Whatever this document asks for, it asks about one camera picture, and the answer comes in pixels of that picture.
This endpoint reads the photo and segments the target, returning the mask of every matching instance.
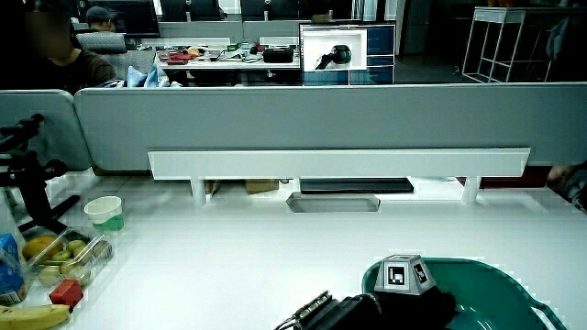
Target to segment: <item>red item on desk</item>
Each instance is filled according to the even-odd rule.
[[[49,295],[53,303],[66,304],[70,306],[70,311],[83,298],[82,287],[77,280],[63,280],[55,290]]]
[[[195,55],[183,54],[183,53],[171,53],[169,54],[170,61],[189,61],[195,59]]]
[[[184,65],[187,64],[187,60],[172,60],[167,61],[167,65]]]

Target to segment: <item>cardboard box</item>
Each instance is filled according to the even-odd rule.
[[[279,180],[245,180],[245,188],[248,194],[270,192],[279,189]]]
[[[0,305],[21,303],[27,296],[27,290],[17,242],[10,233],[0,234]]]

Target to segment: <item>white table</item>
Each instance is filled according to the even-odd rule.
[[[168,65],[156,57],[155,63],[165,71],[178,70],[242,70],[242,71],[266,71],[266,70],[300,70],[300,58],[293,57],[291,63],[266,63],[261,58],[258,61],[242,60],[190,60],[187,64]]]
[[[188,182],[82,174],[49,188],[52,200],[82,196],[66,223],[87,224],[83,204],[116,194],[126,224],[60,329],[273,329],[323,290],[360,293],[364,271],[396,253],[493,265],[587,328],[587,216],[549,189],[481,190],[465,204],[456,180],[412,178],[415,193],[380,196],[377,213],[295,214],[284,202],[295,181],[251,196],[222,186],[199,208]],[[31,291],[23,304],[41,303]]]

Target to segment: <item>teal plastic basin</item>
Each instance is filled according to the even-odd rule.
[[[448,328],[454,330],[543,330],[544,322],[533,310],[542,311],[558,330],[566,330],[560,319],[538,302],[512,277],[492,266],[465,258],[422,258],[442,292],[457,300]],[[372,293],[381,262],[373,264],[362,279],[363,293]]]

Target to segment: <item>fruit container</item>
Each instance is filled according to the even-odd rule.
[[[63,280],[87,286],[113,253],[109,235],[92,227],[70,227],[57,236],[37,236],[27,244],[32,245],[29,253],[34,253],[27,263],[28,272],[50,288]]]

